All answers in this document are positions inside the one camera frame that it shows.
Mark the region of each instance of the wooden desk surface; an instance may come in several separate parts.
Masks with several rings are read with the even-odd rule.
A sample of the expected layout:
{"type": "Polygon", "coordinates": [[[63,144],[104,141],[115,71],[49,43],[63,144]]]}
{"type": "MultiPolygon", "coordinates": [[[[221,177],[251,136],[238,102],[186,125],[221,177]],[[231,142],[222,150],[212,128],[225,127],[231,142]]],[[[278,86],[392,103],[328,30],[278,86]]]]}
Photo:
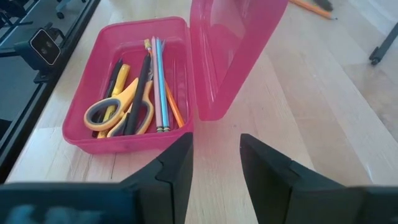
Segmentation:
{"type": "MultiPolygon", "coordinates": [[[[195,118],[187,223],[257,223],[239,158],[241,133],[342,184],[398,184],[398,44],[377,67],[368,60],[397,21],[398,6],[332,2],[337,21],[289,4],[226,116],[195,118]]],[[[8,182],[117,182],[157,156],[89,155],[63,140],[62,123],[101,28],[154,17],[189,20],[189,10],[189,0],[102,0],[8,182]]]]}

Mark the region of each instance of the yellow scissors handle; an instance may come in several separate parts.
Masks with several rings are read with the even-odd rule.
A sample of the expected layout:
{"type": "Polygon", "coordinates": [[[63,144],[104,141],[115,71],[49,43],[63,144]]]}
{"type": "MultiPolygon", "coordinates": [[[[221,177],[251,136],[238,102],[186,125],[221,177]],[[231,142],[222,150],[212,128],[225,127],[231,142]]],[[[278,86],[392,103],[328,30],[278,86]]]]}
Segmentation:
{"type": "MultiPolygon", "coordinates": [[[[150,93],[150,89],[152,88],[152,85],[153,85],[152,80],[148,81],[145,85],[144,96],[142,97],[142,104],[147,108],[147,113],[145,115],[143,122],[138,127],[136,134],[144,134],[148,130],[148,127],[149,127],[150,123],[152,122],[152,118],[154,117],[154,105],[150,102],[150,99],[149,99],[149,93],[150,93]]],[[[107,138],[117,136],[117,135],[120,135],[123,133],[123,130],[124,130],[124,127],[125,127],[126,121],[127,121],[126,118],[127,118],[127,115],[130,113],[131,108],[132,108],[132,104],[130,105],[127,112],[123,115],[123,117],[121,118],[119,123],[117,125],[115,125],[115,127],[113,127],[108,132],[108,135],[106,136],[107,138]]]]}
{"type": "Polygon", "coordinates": [[[136,78],[125,90],[123,90],[123,92],[117,96],[103,99],[89,107],[84,116],[84,123],[86,127],[93,131],[104,131],[112,128],[123,117],[127,107],[131,104],[137,89],[137,85],[138,78],[136,78]],[[93,121],[93,116],[95,113],[113,105],[116,106],[116,111],[109,117],[108,120],[101,123],[95,123],[93,121]]]}

